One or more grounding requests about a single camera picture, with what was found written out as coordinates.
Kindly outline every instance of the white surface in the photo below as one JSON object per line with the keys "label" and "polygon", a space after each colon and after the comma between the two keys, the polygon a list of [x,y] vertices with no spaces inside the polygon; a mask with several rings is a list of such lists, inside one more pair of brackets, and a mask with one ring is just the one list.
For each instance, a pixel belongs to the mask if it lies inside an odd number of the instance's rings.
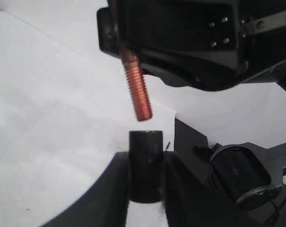
{"label": "white surface", "polygon": [[126,227],[167,227],[163,203],[129,203]]}
{"label": "white surface", "polygon": [[0,12],[0,227],[35,227],[64,211],[128,150],[130,130],[163,130],[173,143],[175,112],[153,102],[153,120],[136,122],[111,76]]}
{"label": "white surface", "polygon": [[[120,62],[99,54],[98,48],[96,12],[106,5],[106,0],[0,0],[1,10],[114,73]],[[266,148],[286,142],[286,92],[277,84],[241,85],[218,93],[171,88],[154,77],[148,77],[147,85],[151,98],[212,142],[251,141]]]}

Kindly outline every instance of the copper bolt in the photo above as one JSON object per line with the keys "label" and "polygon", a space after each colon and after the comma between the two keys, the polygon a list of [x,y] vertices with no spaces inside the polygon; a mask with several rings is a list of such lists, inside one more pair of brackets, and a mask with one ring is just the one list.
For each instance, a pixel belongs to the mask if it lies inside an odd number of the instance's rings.
{"label": "copper bolt", "polygon": [[120,43],[117,29],[116,1],[109,0],[108,3],[109,9],[111,11],[114,30],[118,37],[117,43],[120,49],[122,63],[125,68],[125,73],[137,120],[139,122],[149,120],[152,118],[152,110],[139,57],[135,52],[129,50],[127,47]]}

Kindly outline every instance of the screw head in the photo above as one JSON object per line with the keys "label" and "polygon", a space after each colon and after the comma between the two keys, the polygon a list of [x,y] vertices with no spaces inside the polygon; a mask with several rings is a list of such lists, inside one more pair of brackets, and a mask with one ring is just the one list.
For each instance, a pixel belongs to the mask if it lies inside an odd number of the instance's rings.
{"label": "screw head", "polygon": [[265,27],[265,22],[260,21],[260,22],[257,23],[257,28],[258,28],[259,30],[262,30],[264,27]]}
{"label": "screw head", "polygon": [[224,39],[224,44],[228,44],[230,42],[229,38]]}
{"label": "screw head", "polygon": [[216,42],[212,42],[211,43],[211,47],[216,47],[217,46],[217,43]]}
{"label": "screw head", "polygon": [[224,18],[222,19],[222,22],[223,22],[223,23],[226,23],[226,22],[228,22],[228,20],[229,20],[228,17],[224,17]]}

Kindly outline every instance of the black cylindrical nut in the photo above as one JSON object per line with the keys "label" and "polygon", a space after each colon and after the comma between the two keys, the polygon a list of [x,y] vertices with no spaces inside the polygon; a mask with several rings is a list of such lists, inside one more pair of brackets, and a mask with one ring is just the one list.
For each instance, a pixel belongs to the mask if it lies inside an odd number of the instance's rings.
{"label": "black cylindrical nut", "polygon": [[160,202],[163,177],[163,132],[131,131],[129,136],[130,200]]}

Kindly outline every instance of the white paper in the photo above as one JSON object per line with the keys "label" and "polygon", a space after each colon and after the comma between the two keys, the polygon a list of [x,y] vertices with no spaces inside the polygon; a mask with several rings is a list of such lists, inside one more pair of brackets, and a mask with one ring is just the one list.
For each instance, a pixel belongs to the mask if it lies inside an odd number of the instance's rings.
{"label": "white paper", "polygon": [[173,148],[175,112],[152,102],[138,123],[119,74],[0,12],[0,227],[63,212],[128,150],[130,130],[163,130]]}

